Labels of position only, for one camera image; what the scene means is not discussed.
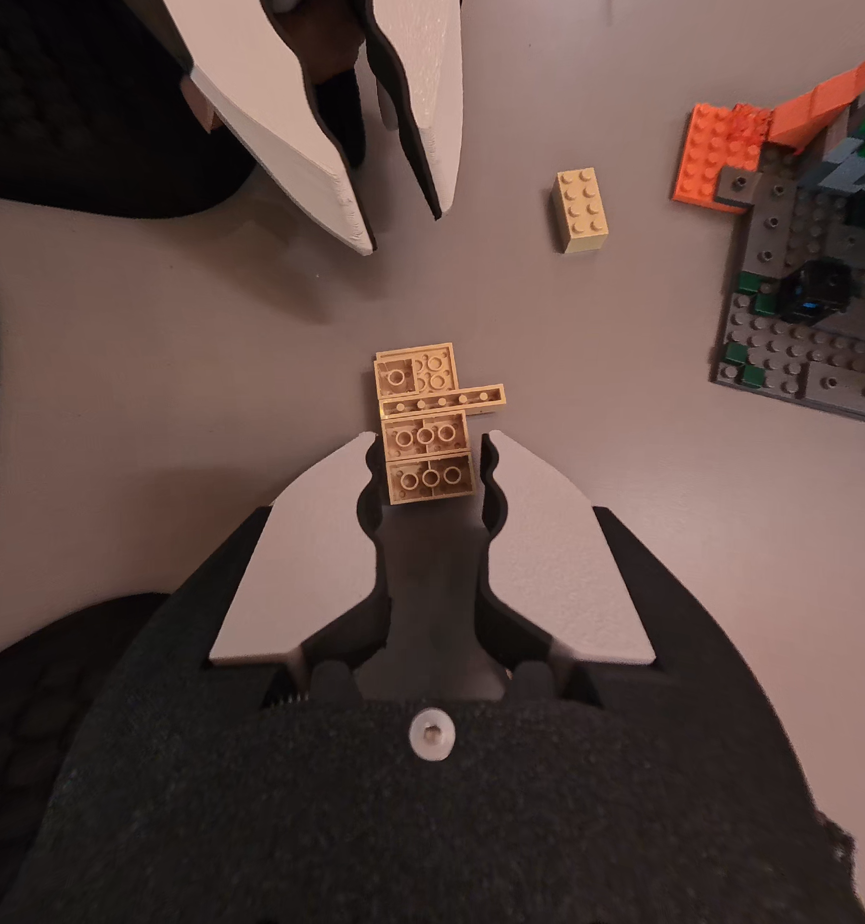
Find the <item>tan eight-stud toy brick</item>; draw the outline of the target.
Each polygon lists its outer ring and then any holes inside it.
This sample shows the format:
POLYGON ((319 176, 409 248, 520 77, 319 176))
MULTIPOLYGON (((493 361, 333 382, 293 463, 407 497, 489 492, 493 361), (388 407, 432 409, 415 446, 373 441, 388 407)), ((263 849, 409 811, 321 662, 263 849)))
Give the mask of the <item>tan eight-stud toy brick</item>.
POLYGON ((563 253, 602 248, 609 226, 592 167, 559 172, 552 202, 563 253))

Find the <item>grey toy brick castle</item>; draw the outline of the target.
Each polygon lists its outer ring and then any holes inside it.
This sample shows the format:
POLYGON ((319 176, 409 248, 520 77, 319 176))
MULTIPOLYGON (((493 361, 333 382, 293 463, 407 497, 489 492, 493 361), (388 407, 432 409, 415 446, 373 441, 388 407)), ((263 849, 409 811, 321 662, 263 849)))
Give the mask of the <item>grey toy brick castle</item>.
POLYGON ((865 422, 865 62, 773 110, 697 104, 672 198, 742 218, 713 380, 865 422))

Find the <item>tan toy plate assembly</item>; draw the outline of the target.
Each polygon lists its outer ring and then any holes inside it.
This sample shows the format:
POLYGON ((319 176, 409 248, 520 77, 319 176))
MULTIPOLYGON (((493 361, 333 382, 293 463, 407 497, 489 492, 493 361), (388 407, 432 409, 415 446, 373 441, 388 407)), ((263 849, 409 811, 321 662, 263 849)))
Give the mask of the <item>tan toy plate assembly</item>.
POLYGON ((390 503, 472 495, 467 417, 504 406, 503 385, 461 387, 450 342, 379 352, 373 370, 390 503))

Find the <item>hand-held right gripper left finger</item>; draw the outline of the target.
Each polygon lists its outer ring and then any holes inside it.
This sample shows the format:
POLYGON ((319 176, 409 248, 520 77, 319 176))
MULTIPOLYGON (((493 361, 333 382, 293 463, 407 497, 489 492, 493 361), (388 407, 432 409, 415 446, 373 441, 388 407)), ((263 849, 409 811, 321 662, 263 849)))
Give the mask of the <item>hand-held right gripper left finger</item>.
POLYGON ((307 683, 324 661, 356 668, 385 646, 383 474, 380 437, 360 433, 279 495, 209 652, 214 664, 284 664, 307 683))

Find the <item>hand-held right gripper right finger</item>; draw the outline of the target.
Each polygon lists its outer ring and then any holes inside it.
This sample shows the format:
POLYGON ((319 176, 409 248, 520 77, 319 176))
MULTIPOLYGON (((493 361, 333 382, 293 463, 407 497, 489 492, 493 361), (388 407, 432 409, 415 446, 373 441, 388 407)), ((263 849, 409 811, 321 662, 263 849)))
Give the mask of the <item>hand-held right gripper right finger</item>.
POLYGON ((655 659, 588 498, 501 431, 483 435, 475 632, 504 668, 547 662, 648 665, 655 659))

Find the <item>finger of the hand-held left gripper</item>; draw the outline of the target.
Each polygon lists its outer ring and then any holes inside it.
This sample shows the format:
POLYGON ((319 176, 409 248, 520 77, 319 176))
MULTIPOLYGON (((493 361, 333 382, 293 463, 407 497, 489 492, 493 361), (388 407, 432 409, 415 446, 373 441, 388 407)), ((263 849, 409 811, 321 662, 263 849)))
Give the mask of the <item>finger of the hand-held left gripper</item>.
POLYGON ((434 217, 452 207, 463 130, 461 3, 366 1, 362 23, 382 118, 434 217))
POLYGON ((376 248, 342 148, 320 118, 295 51, 259 1, 166 1, 191 77, 275 182, 362 255, 376 248))

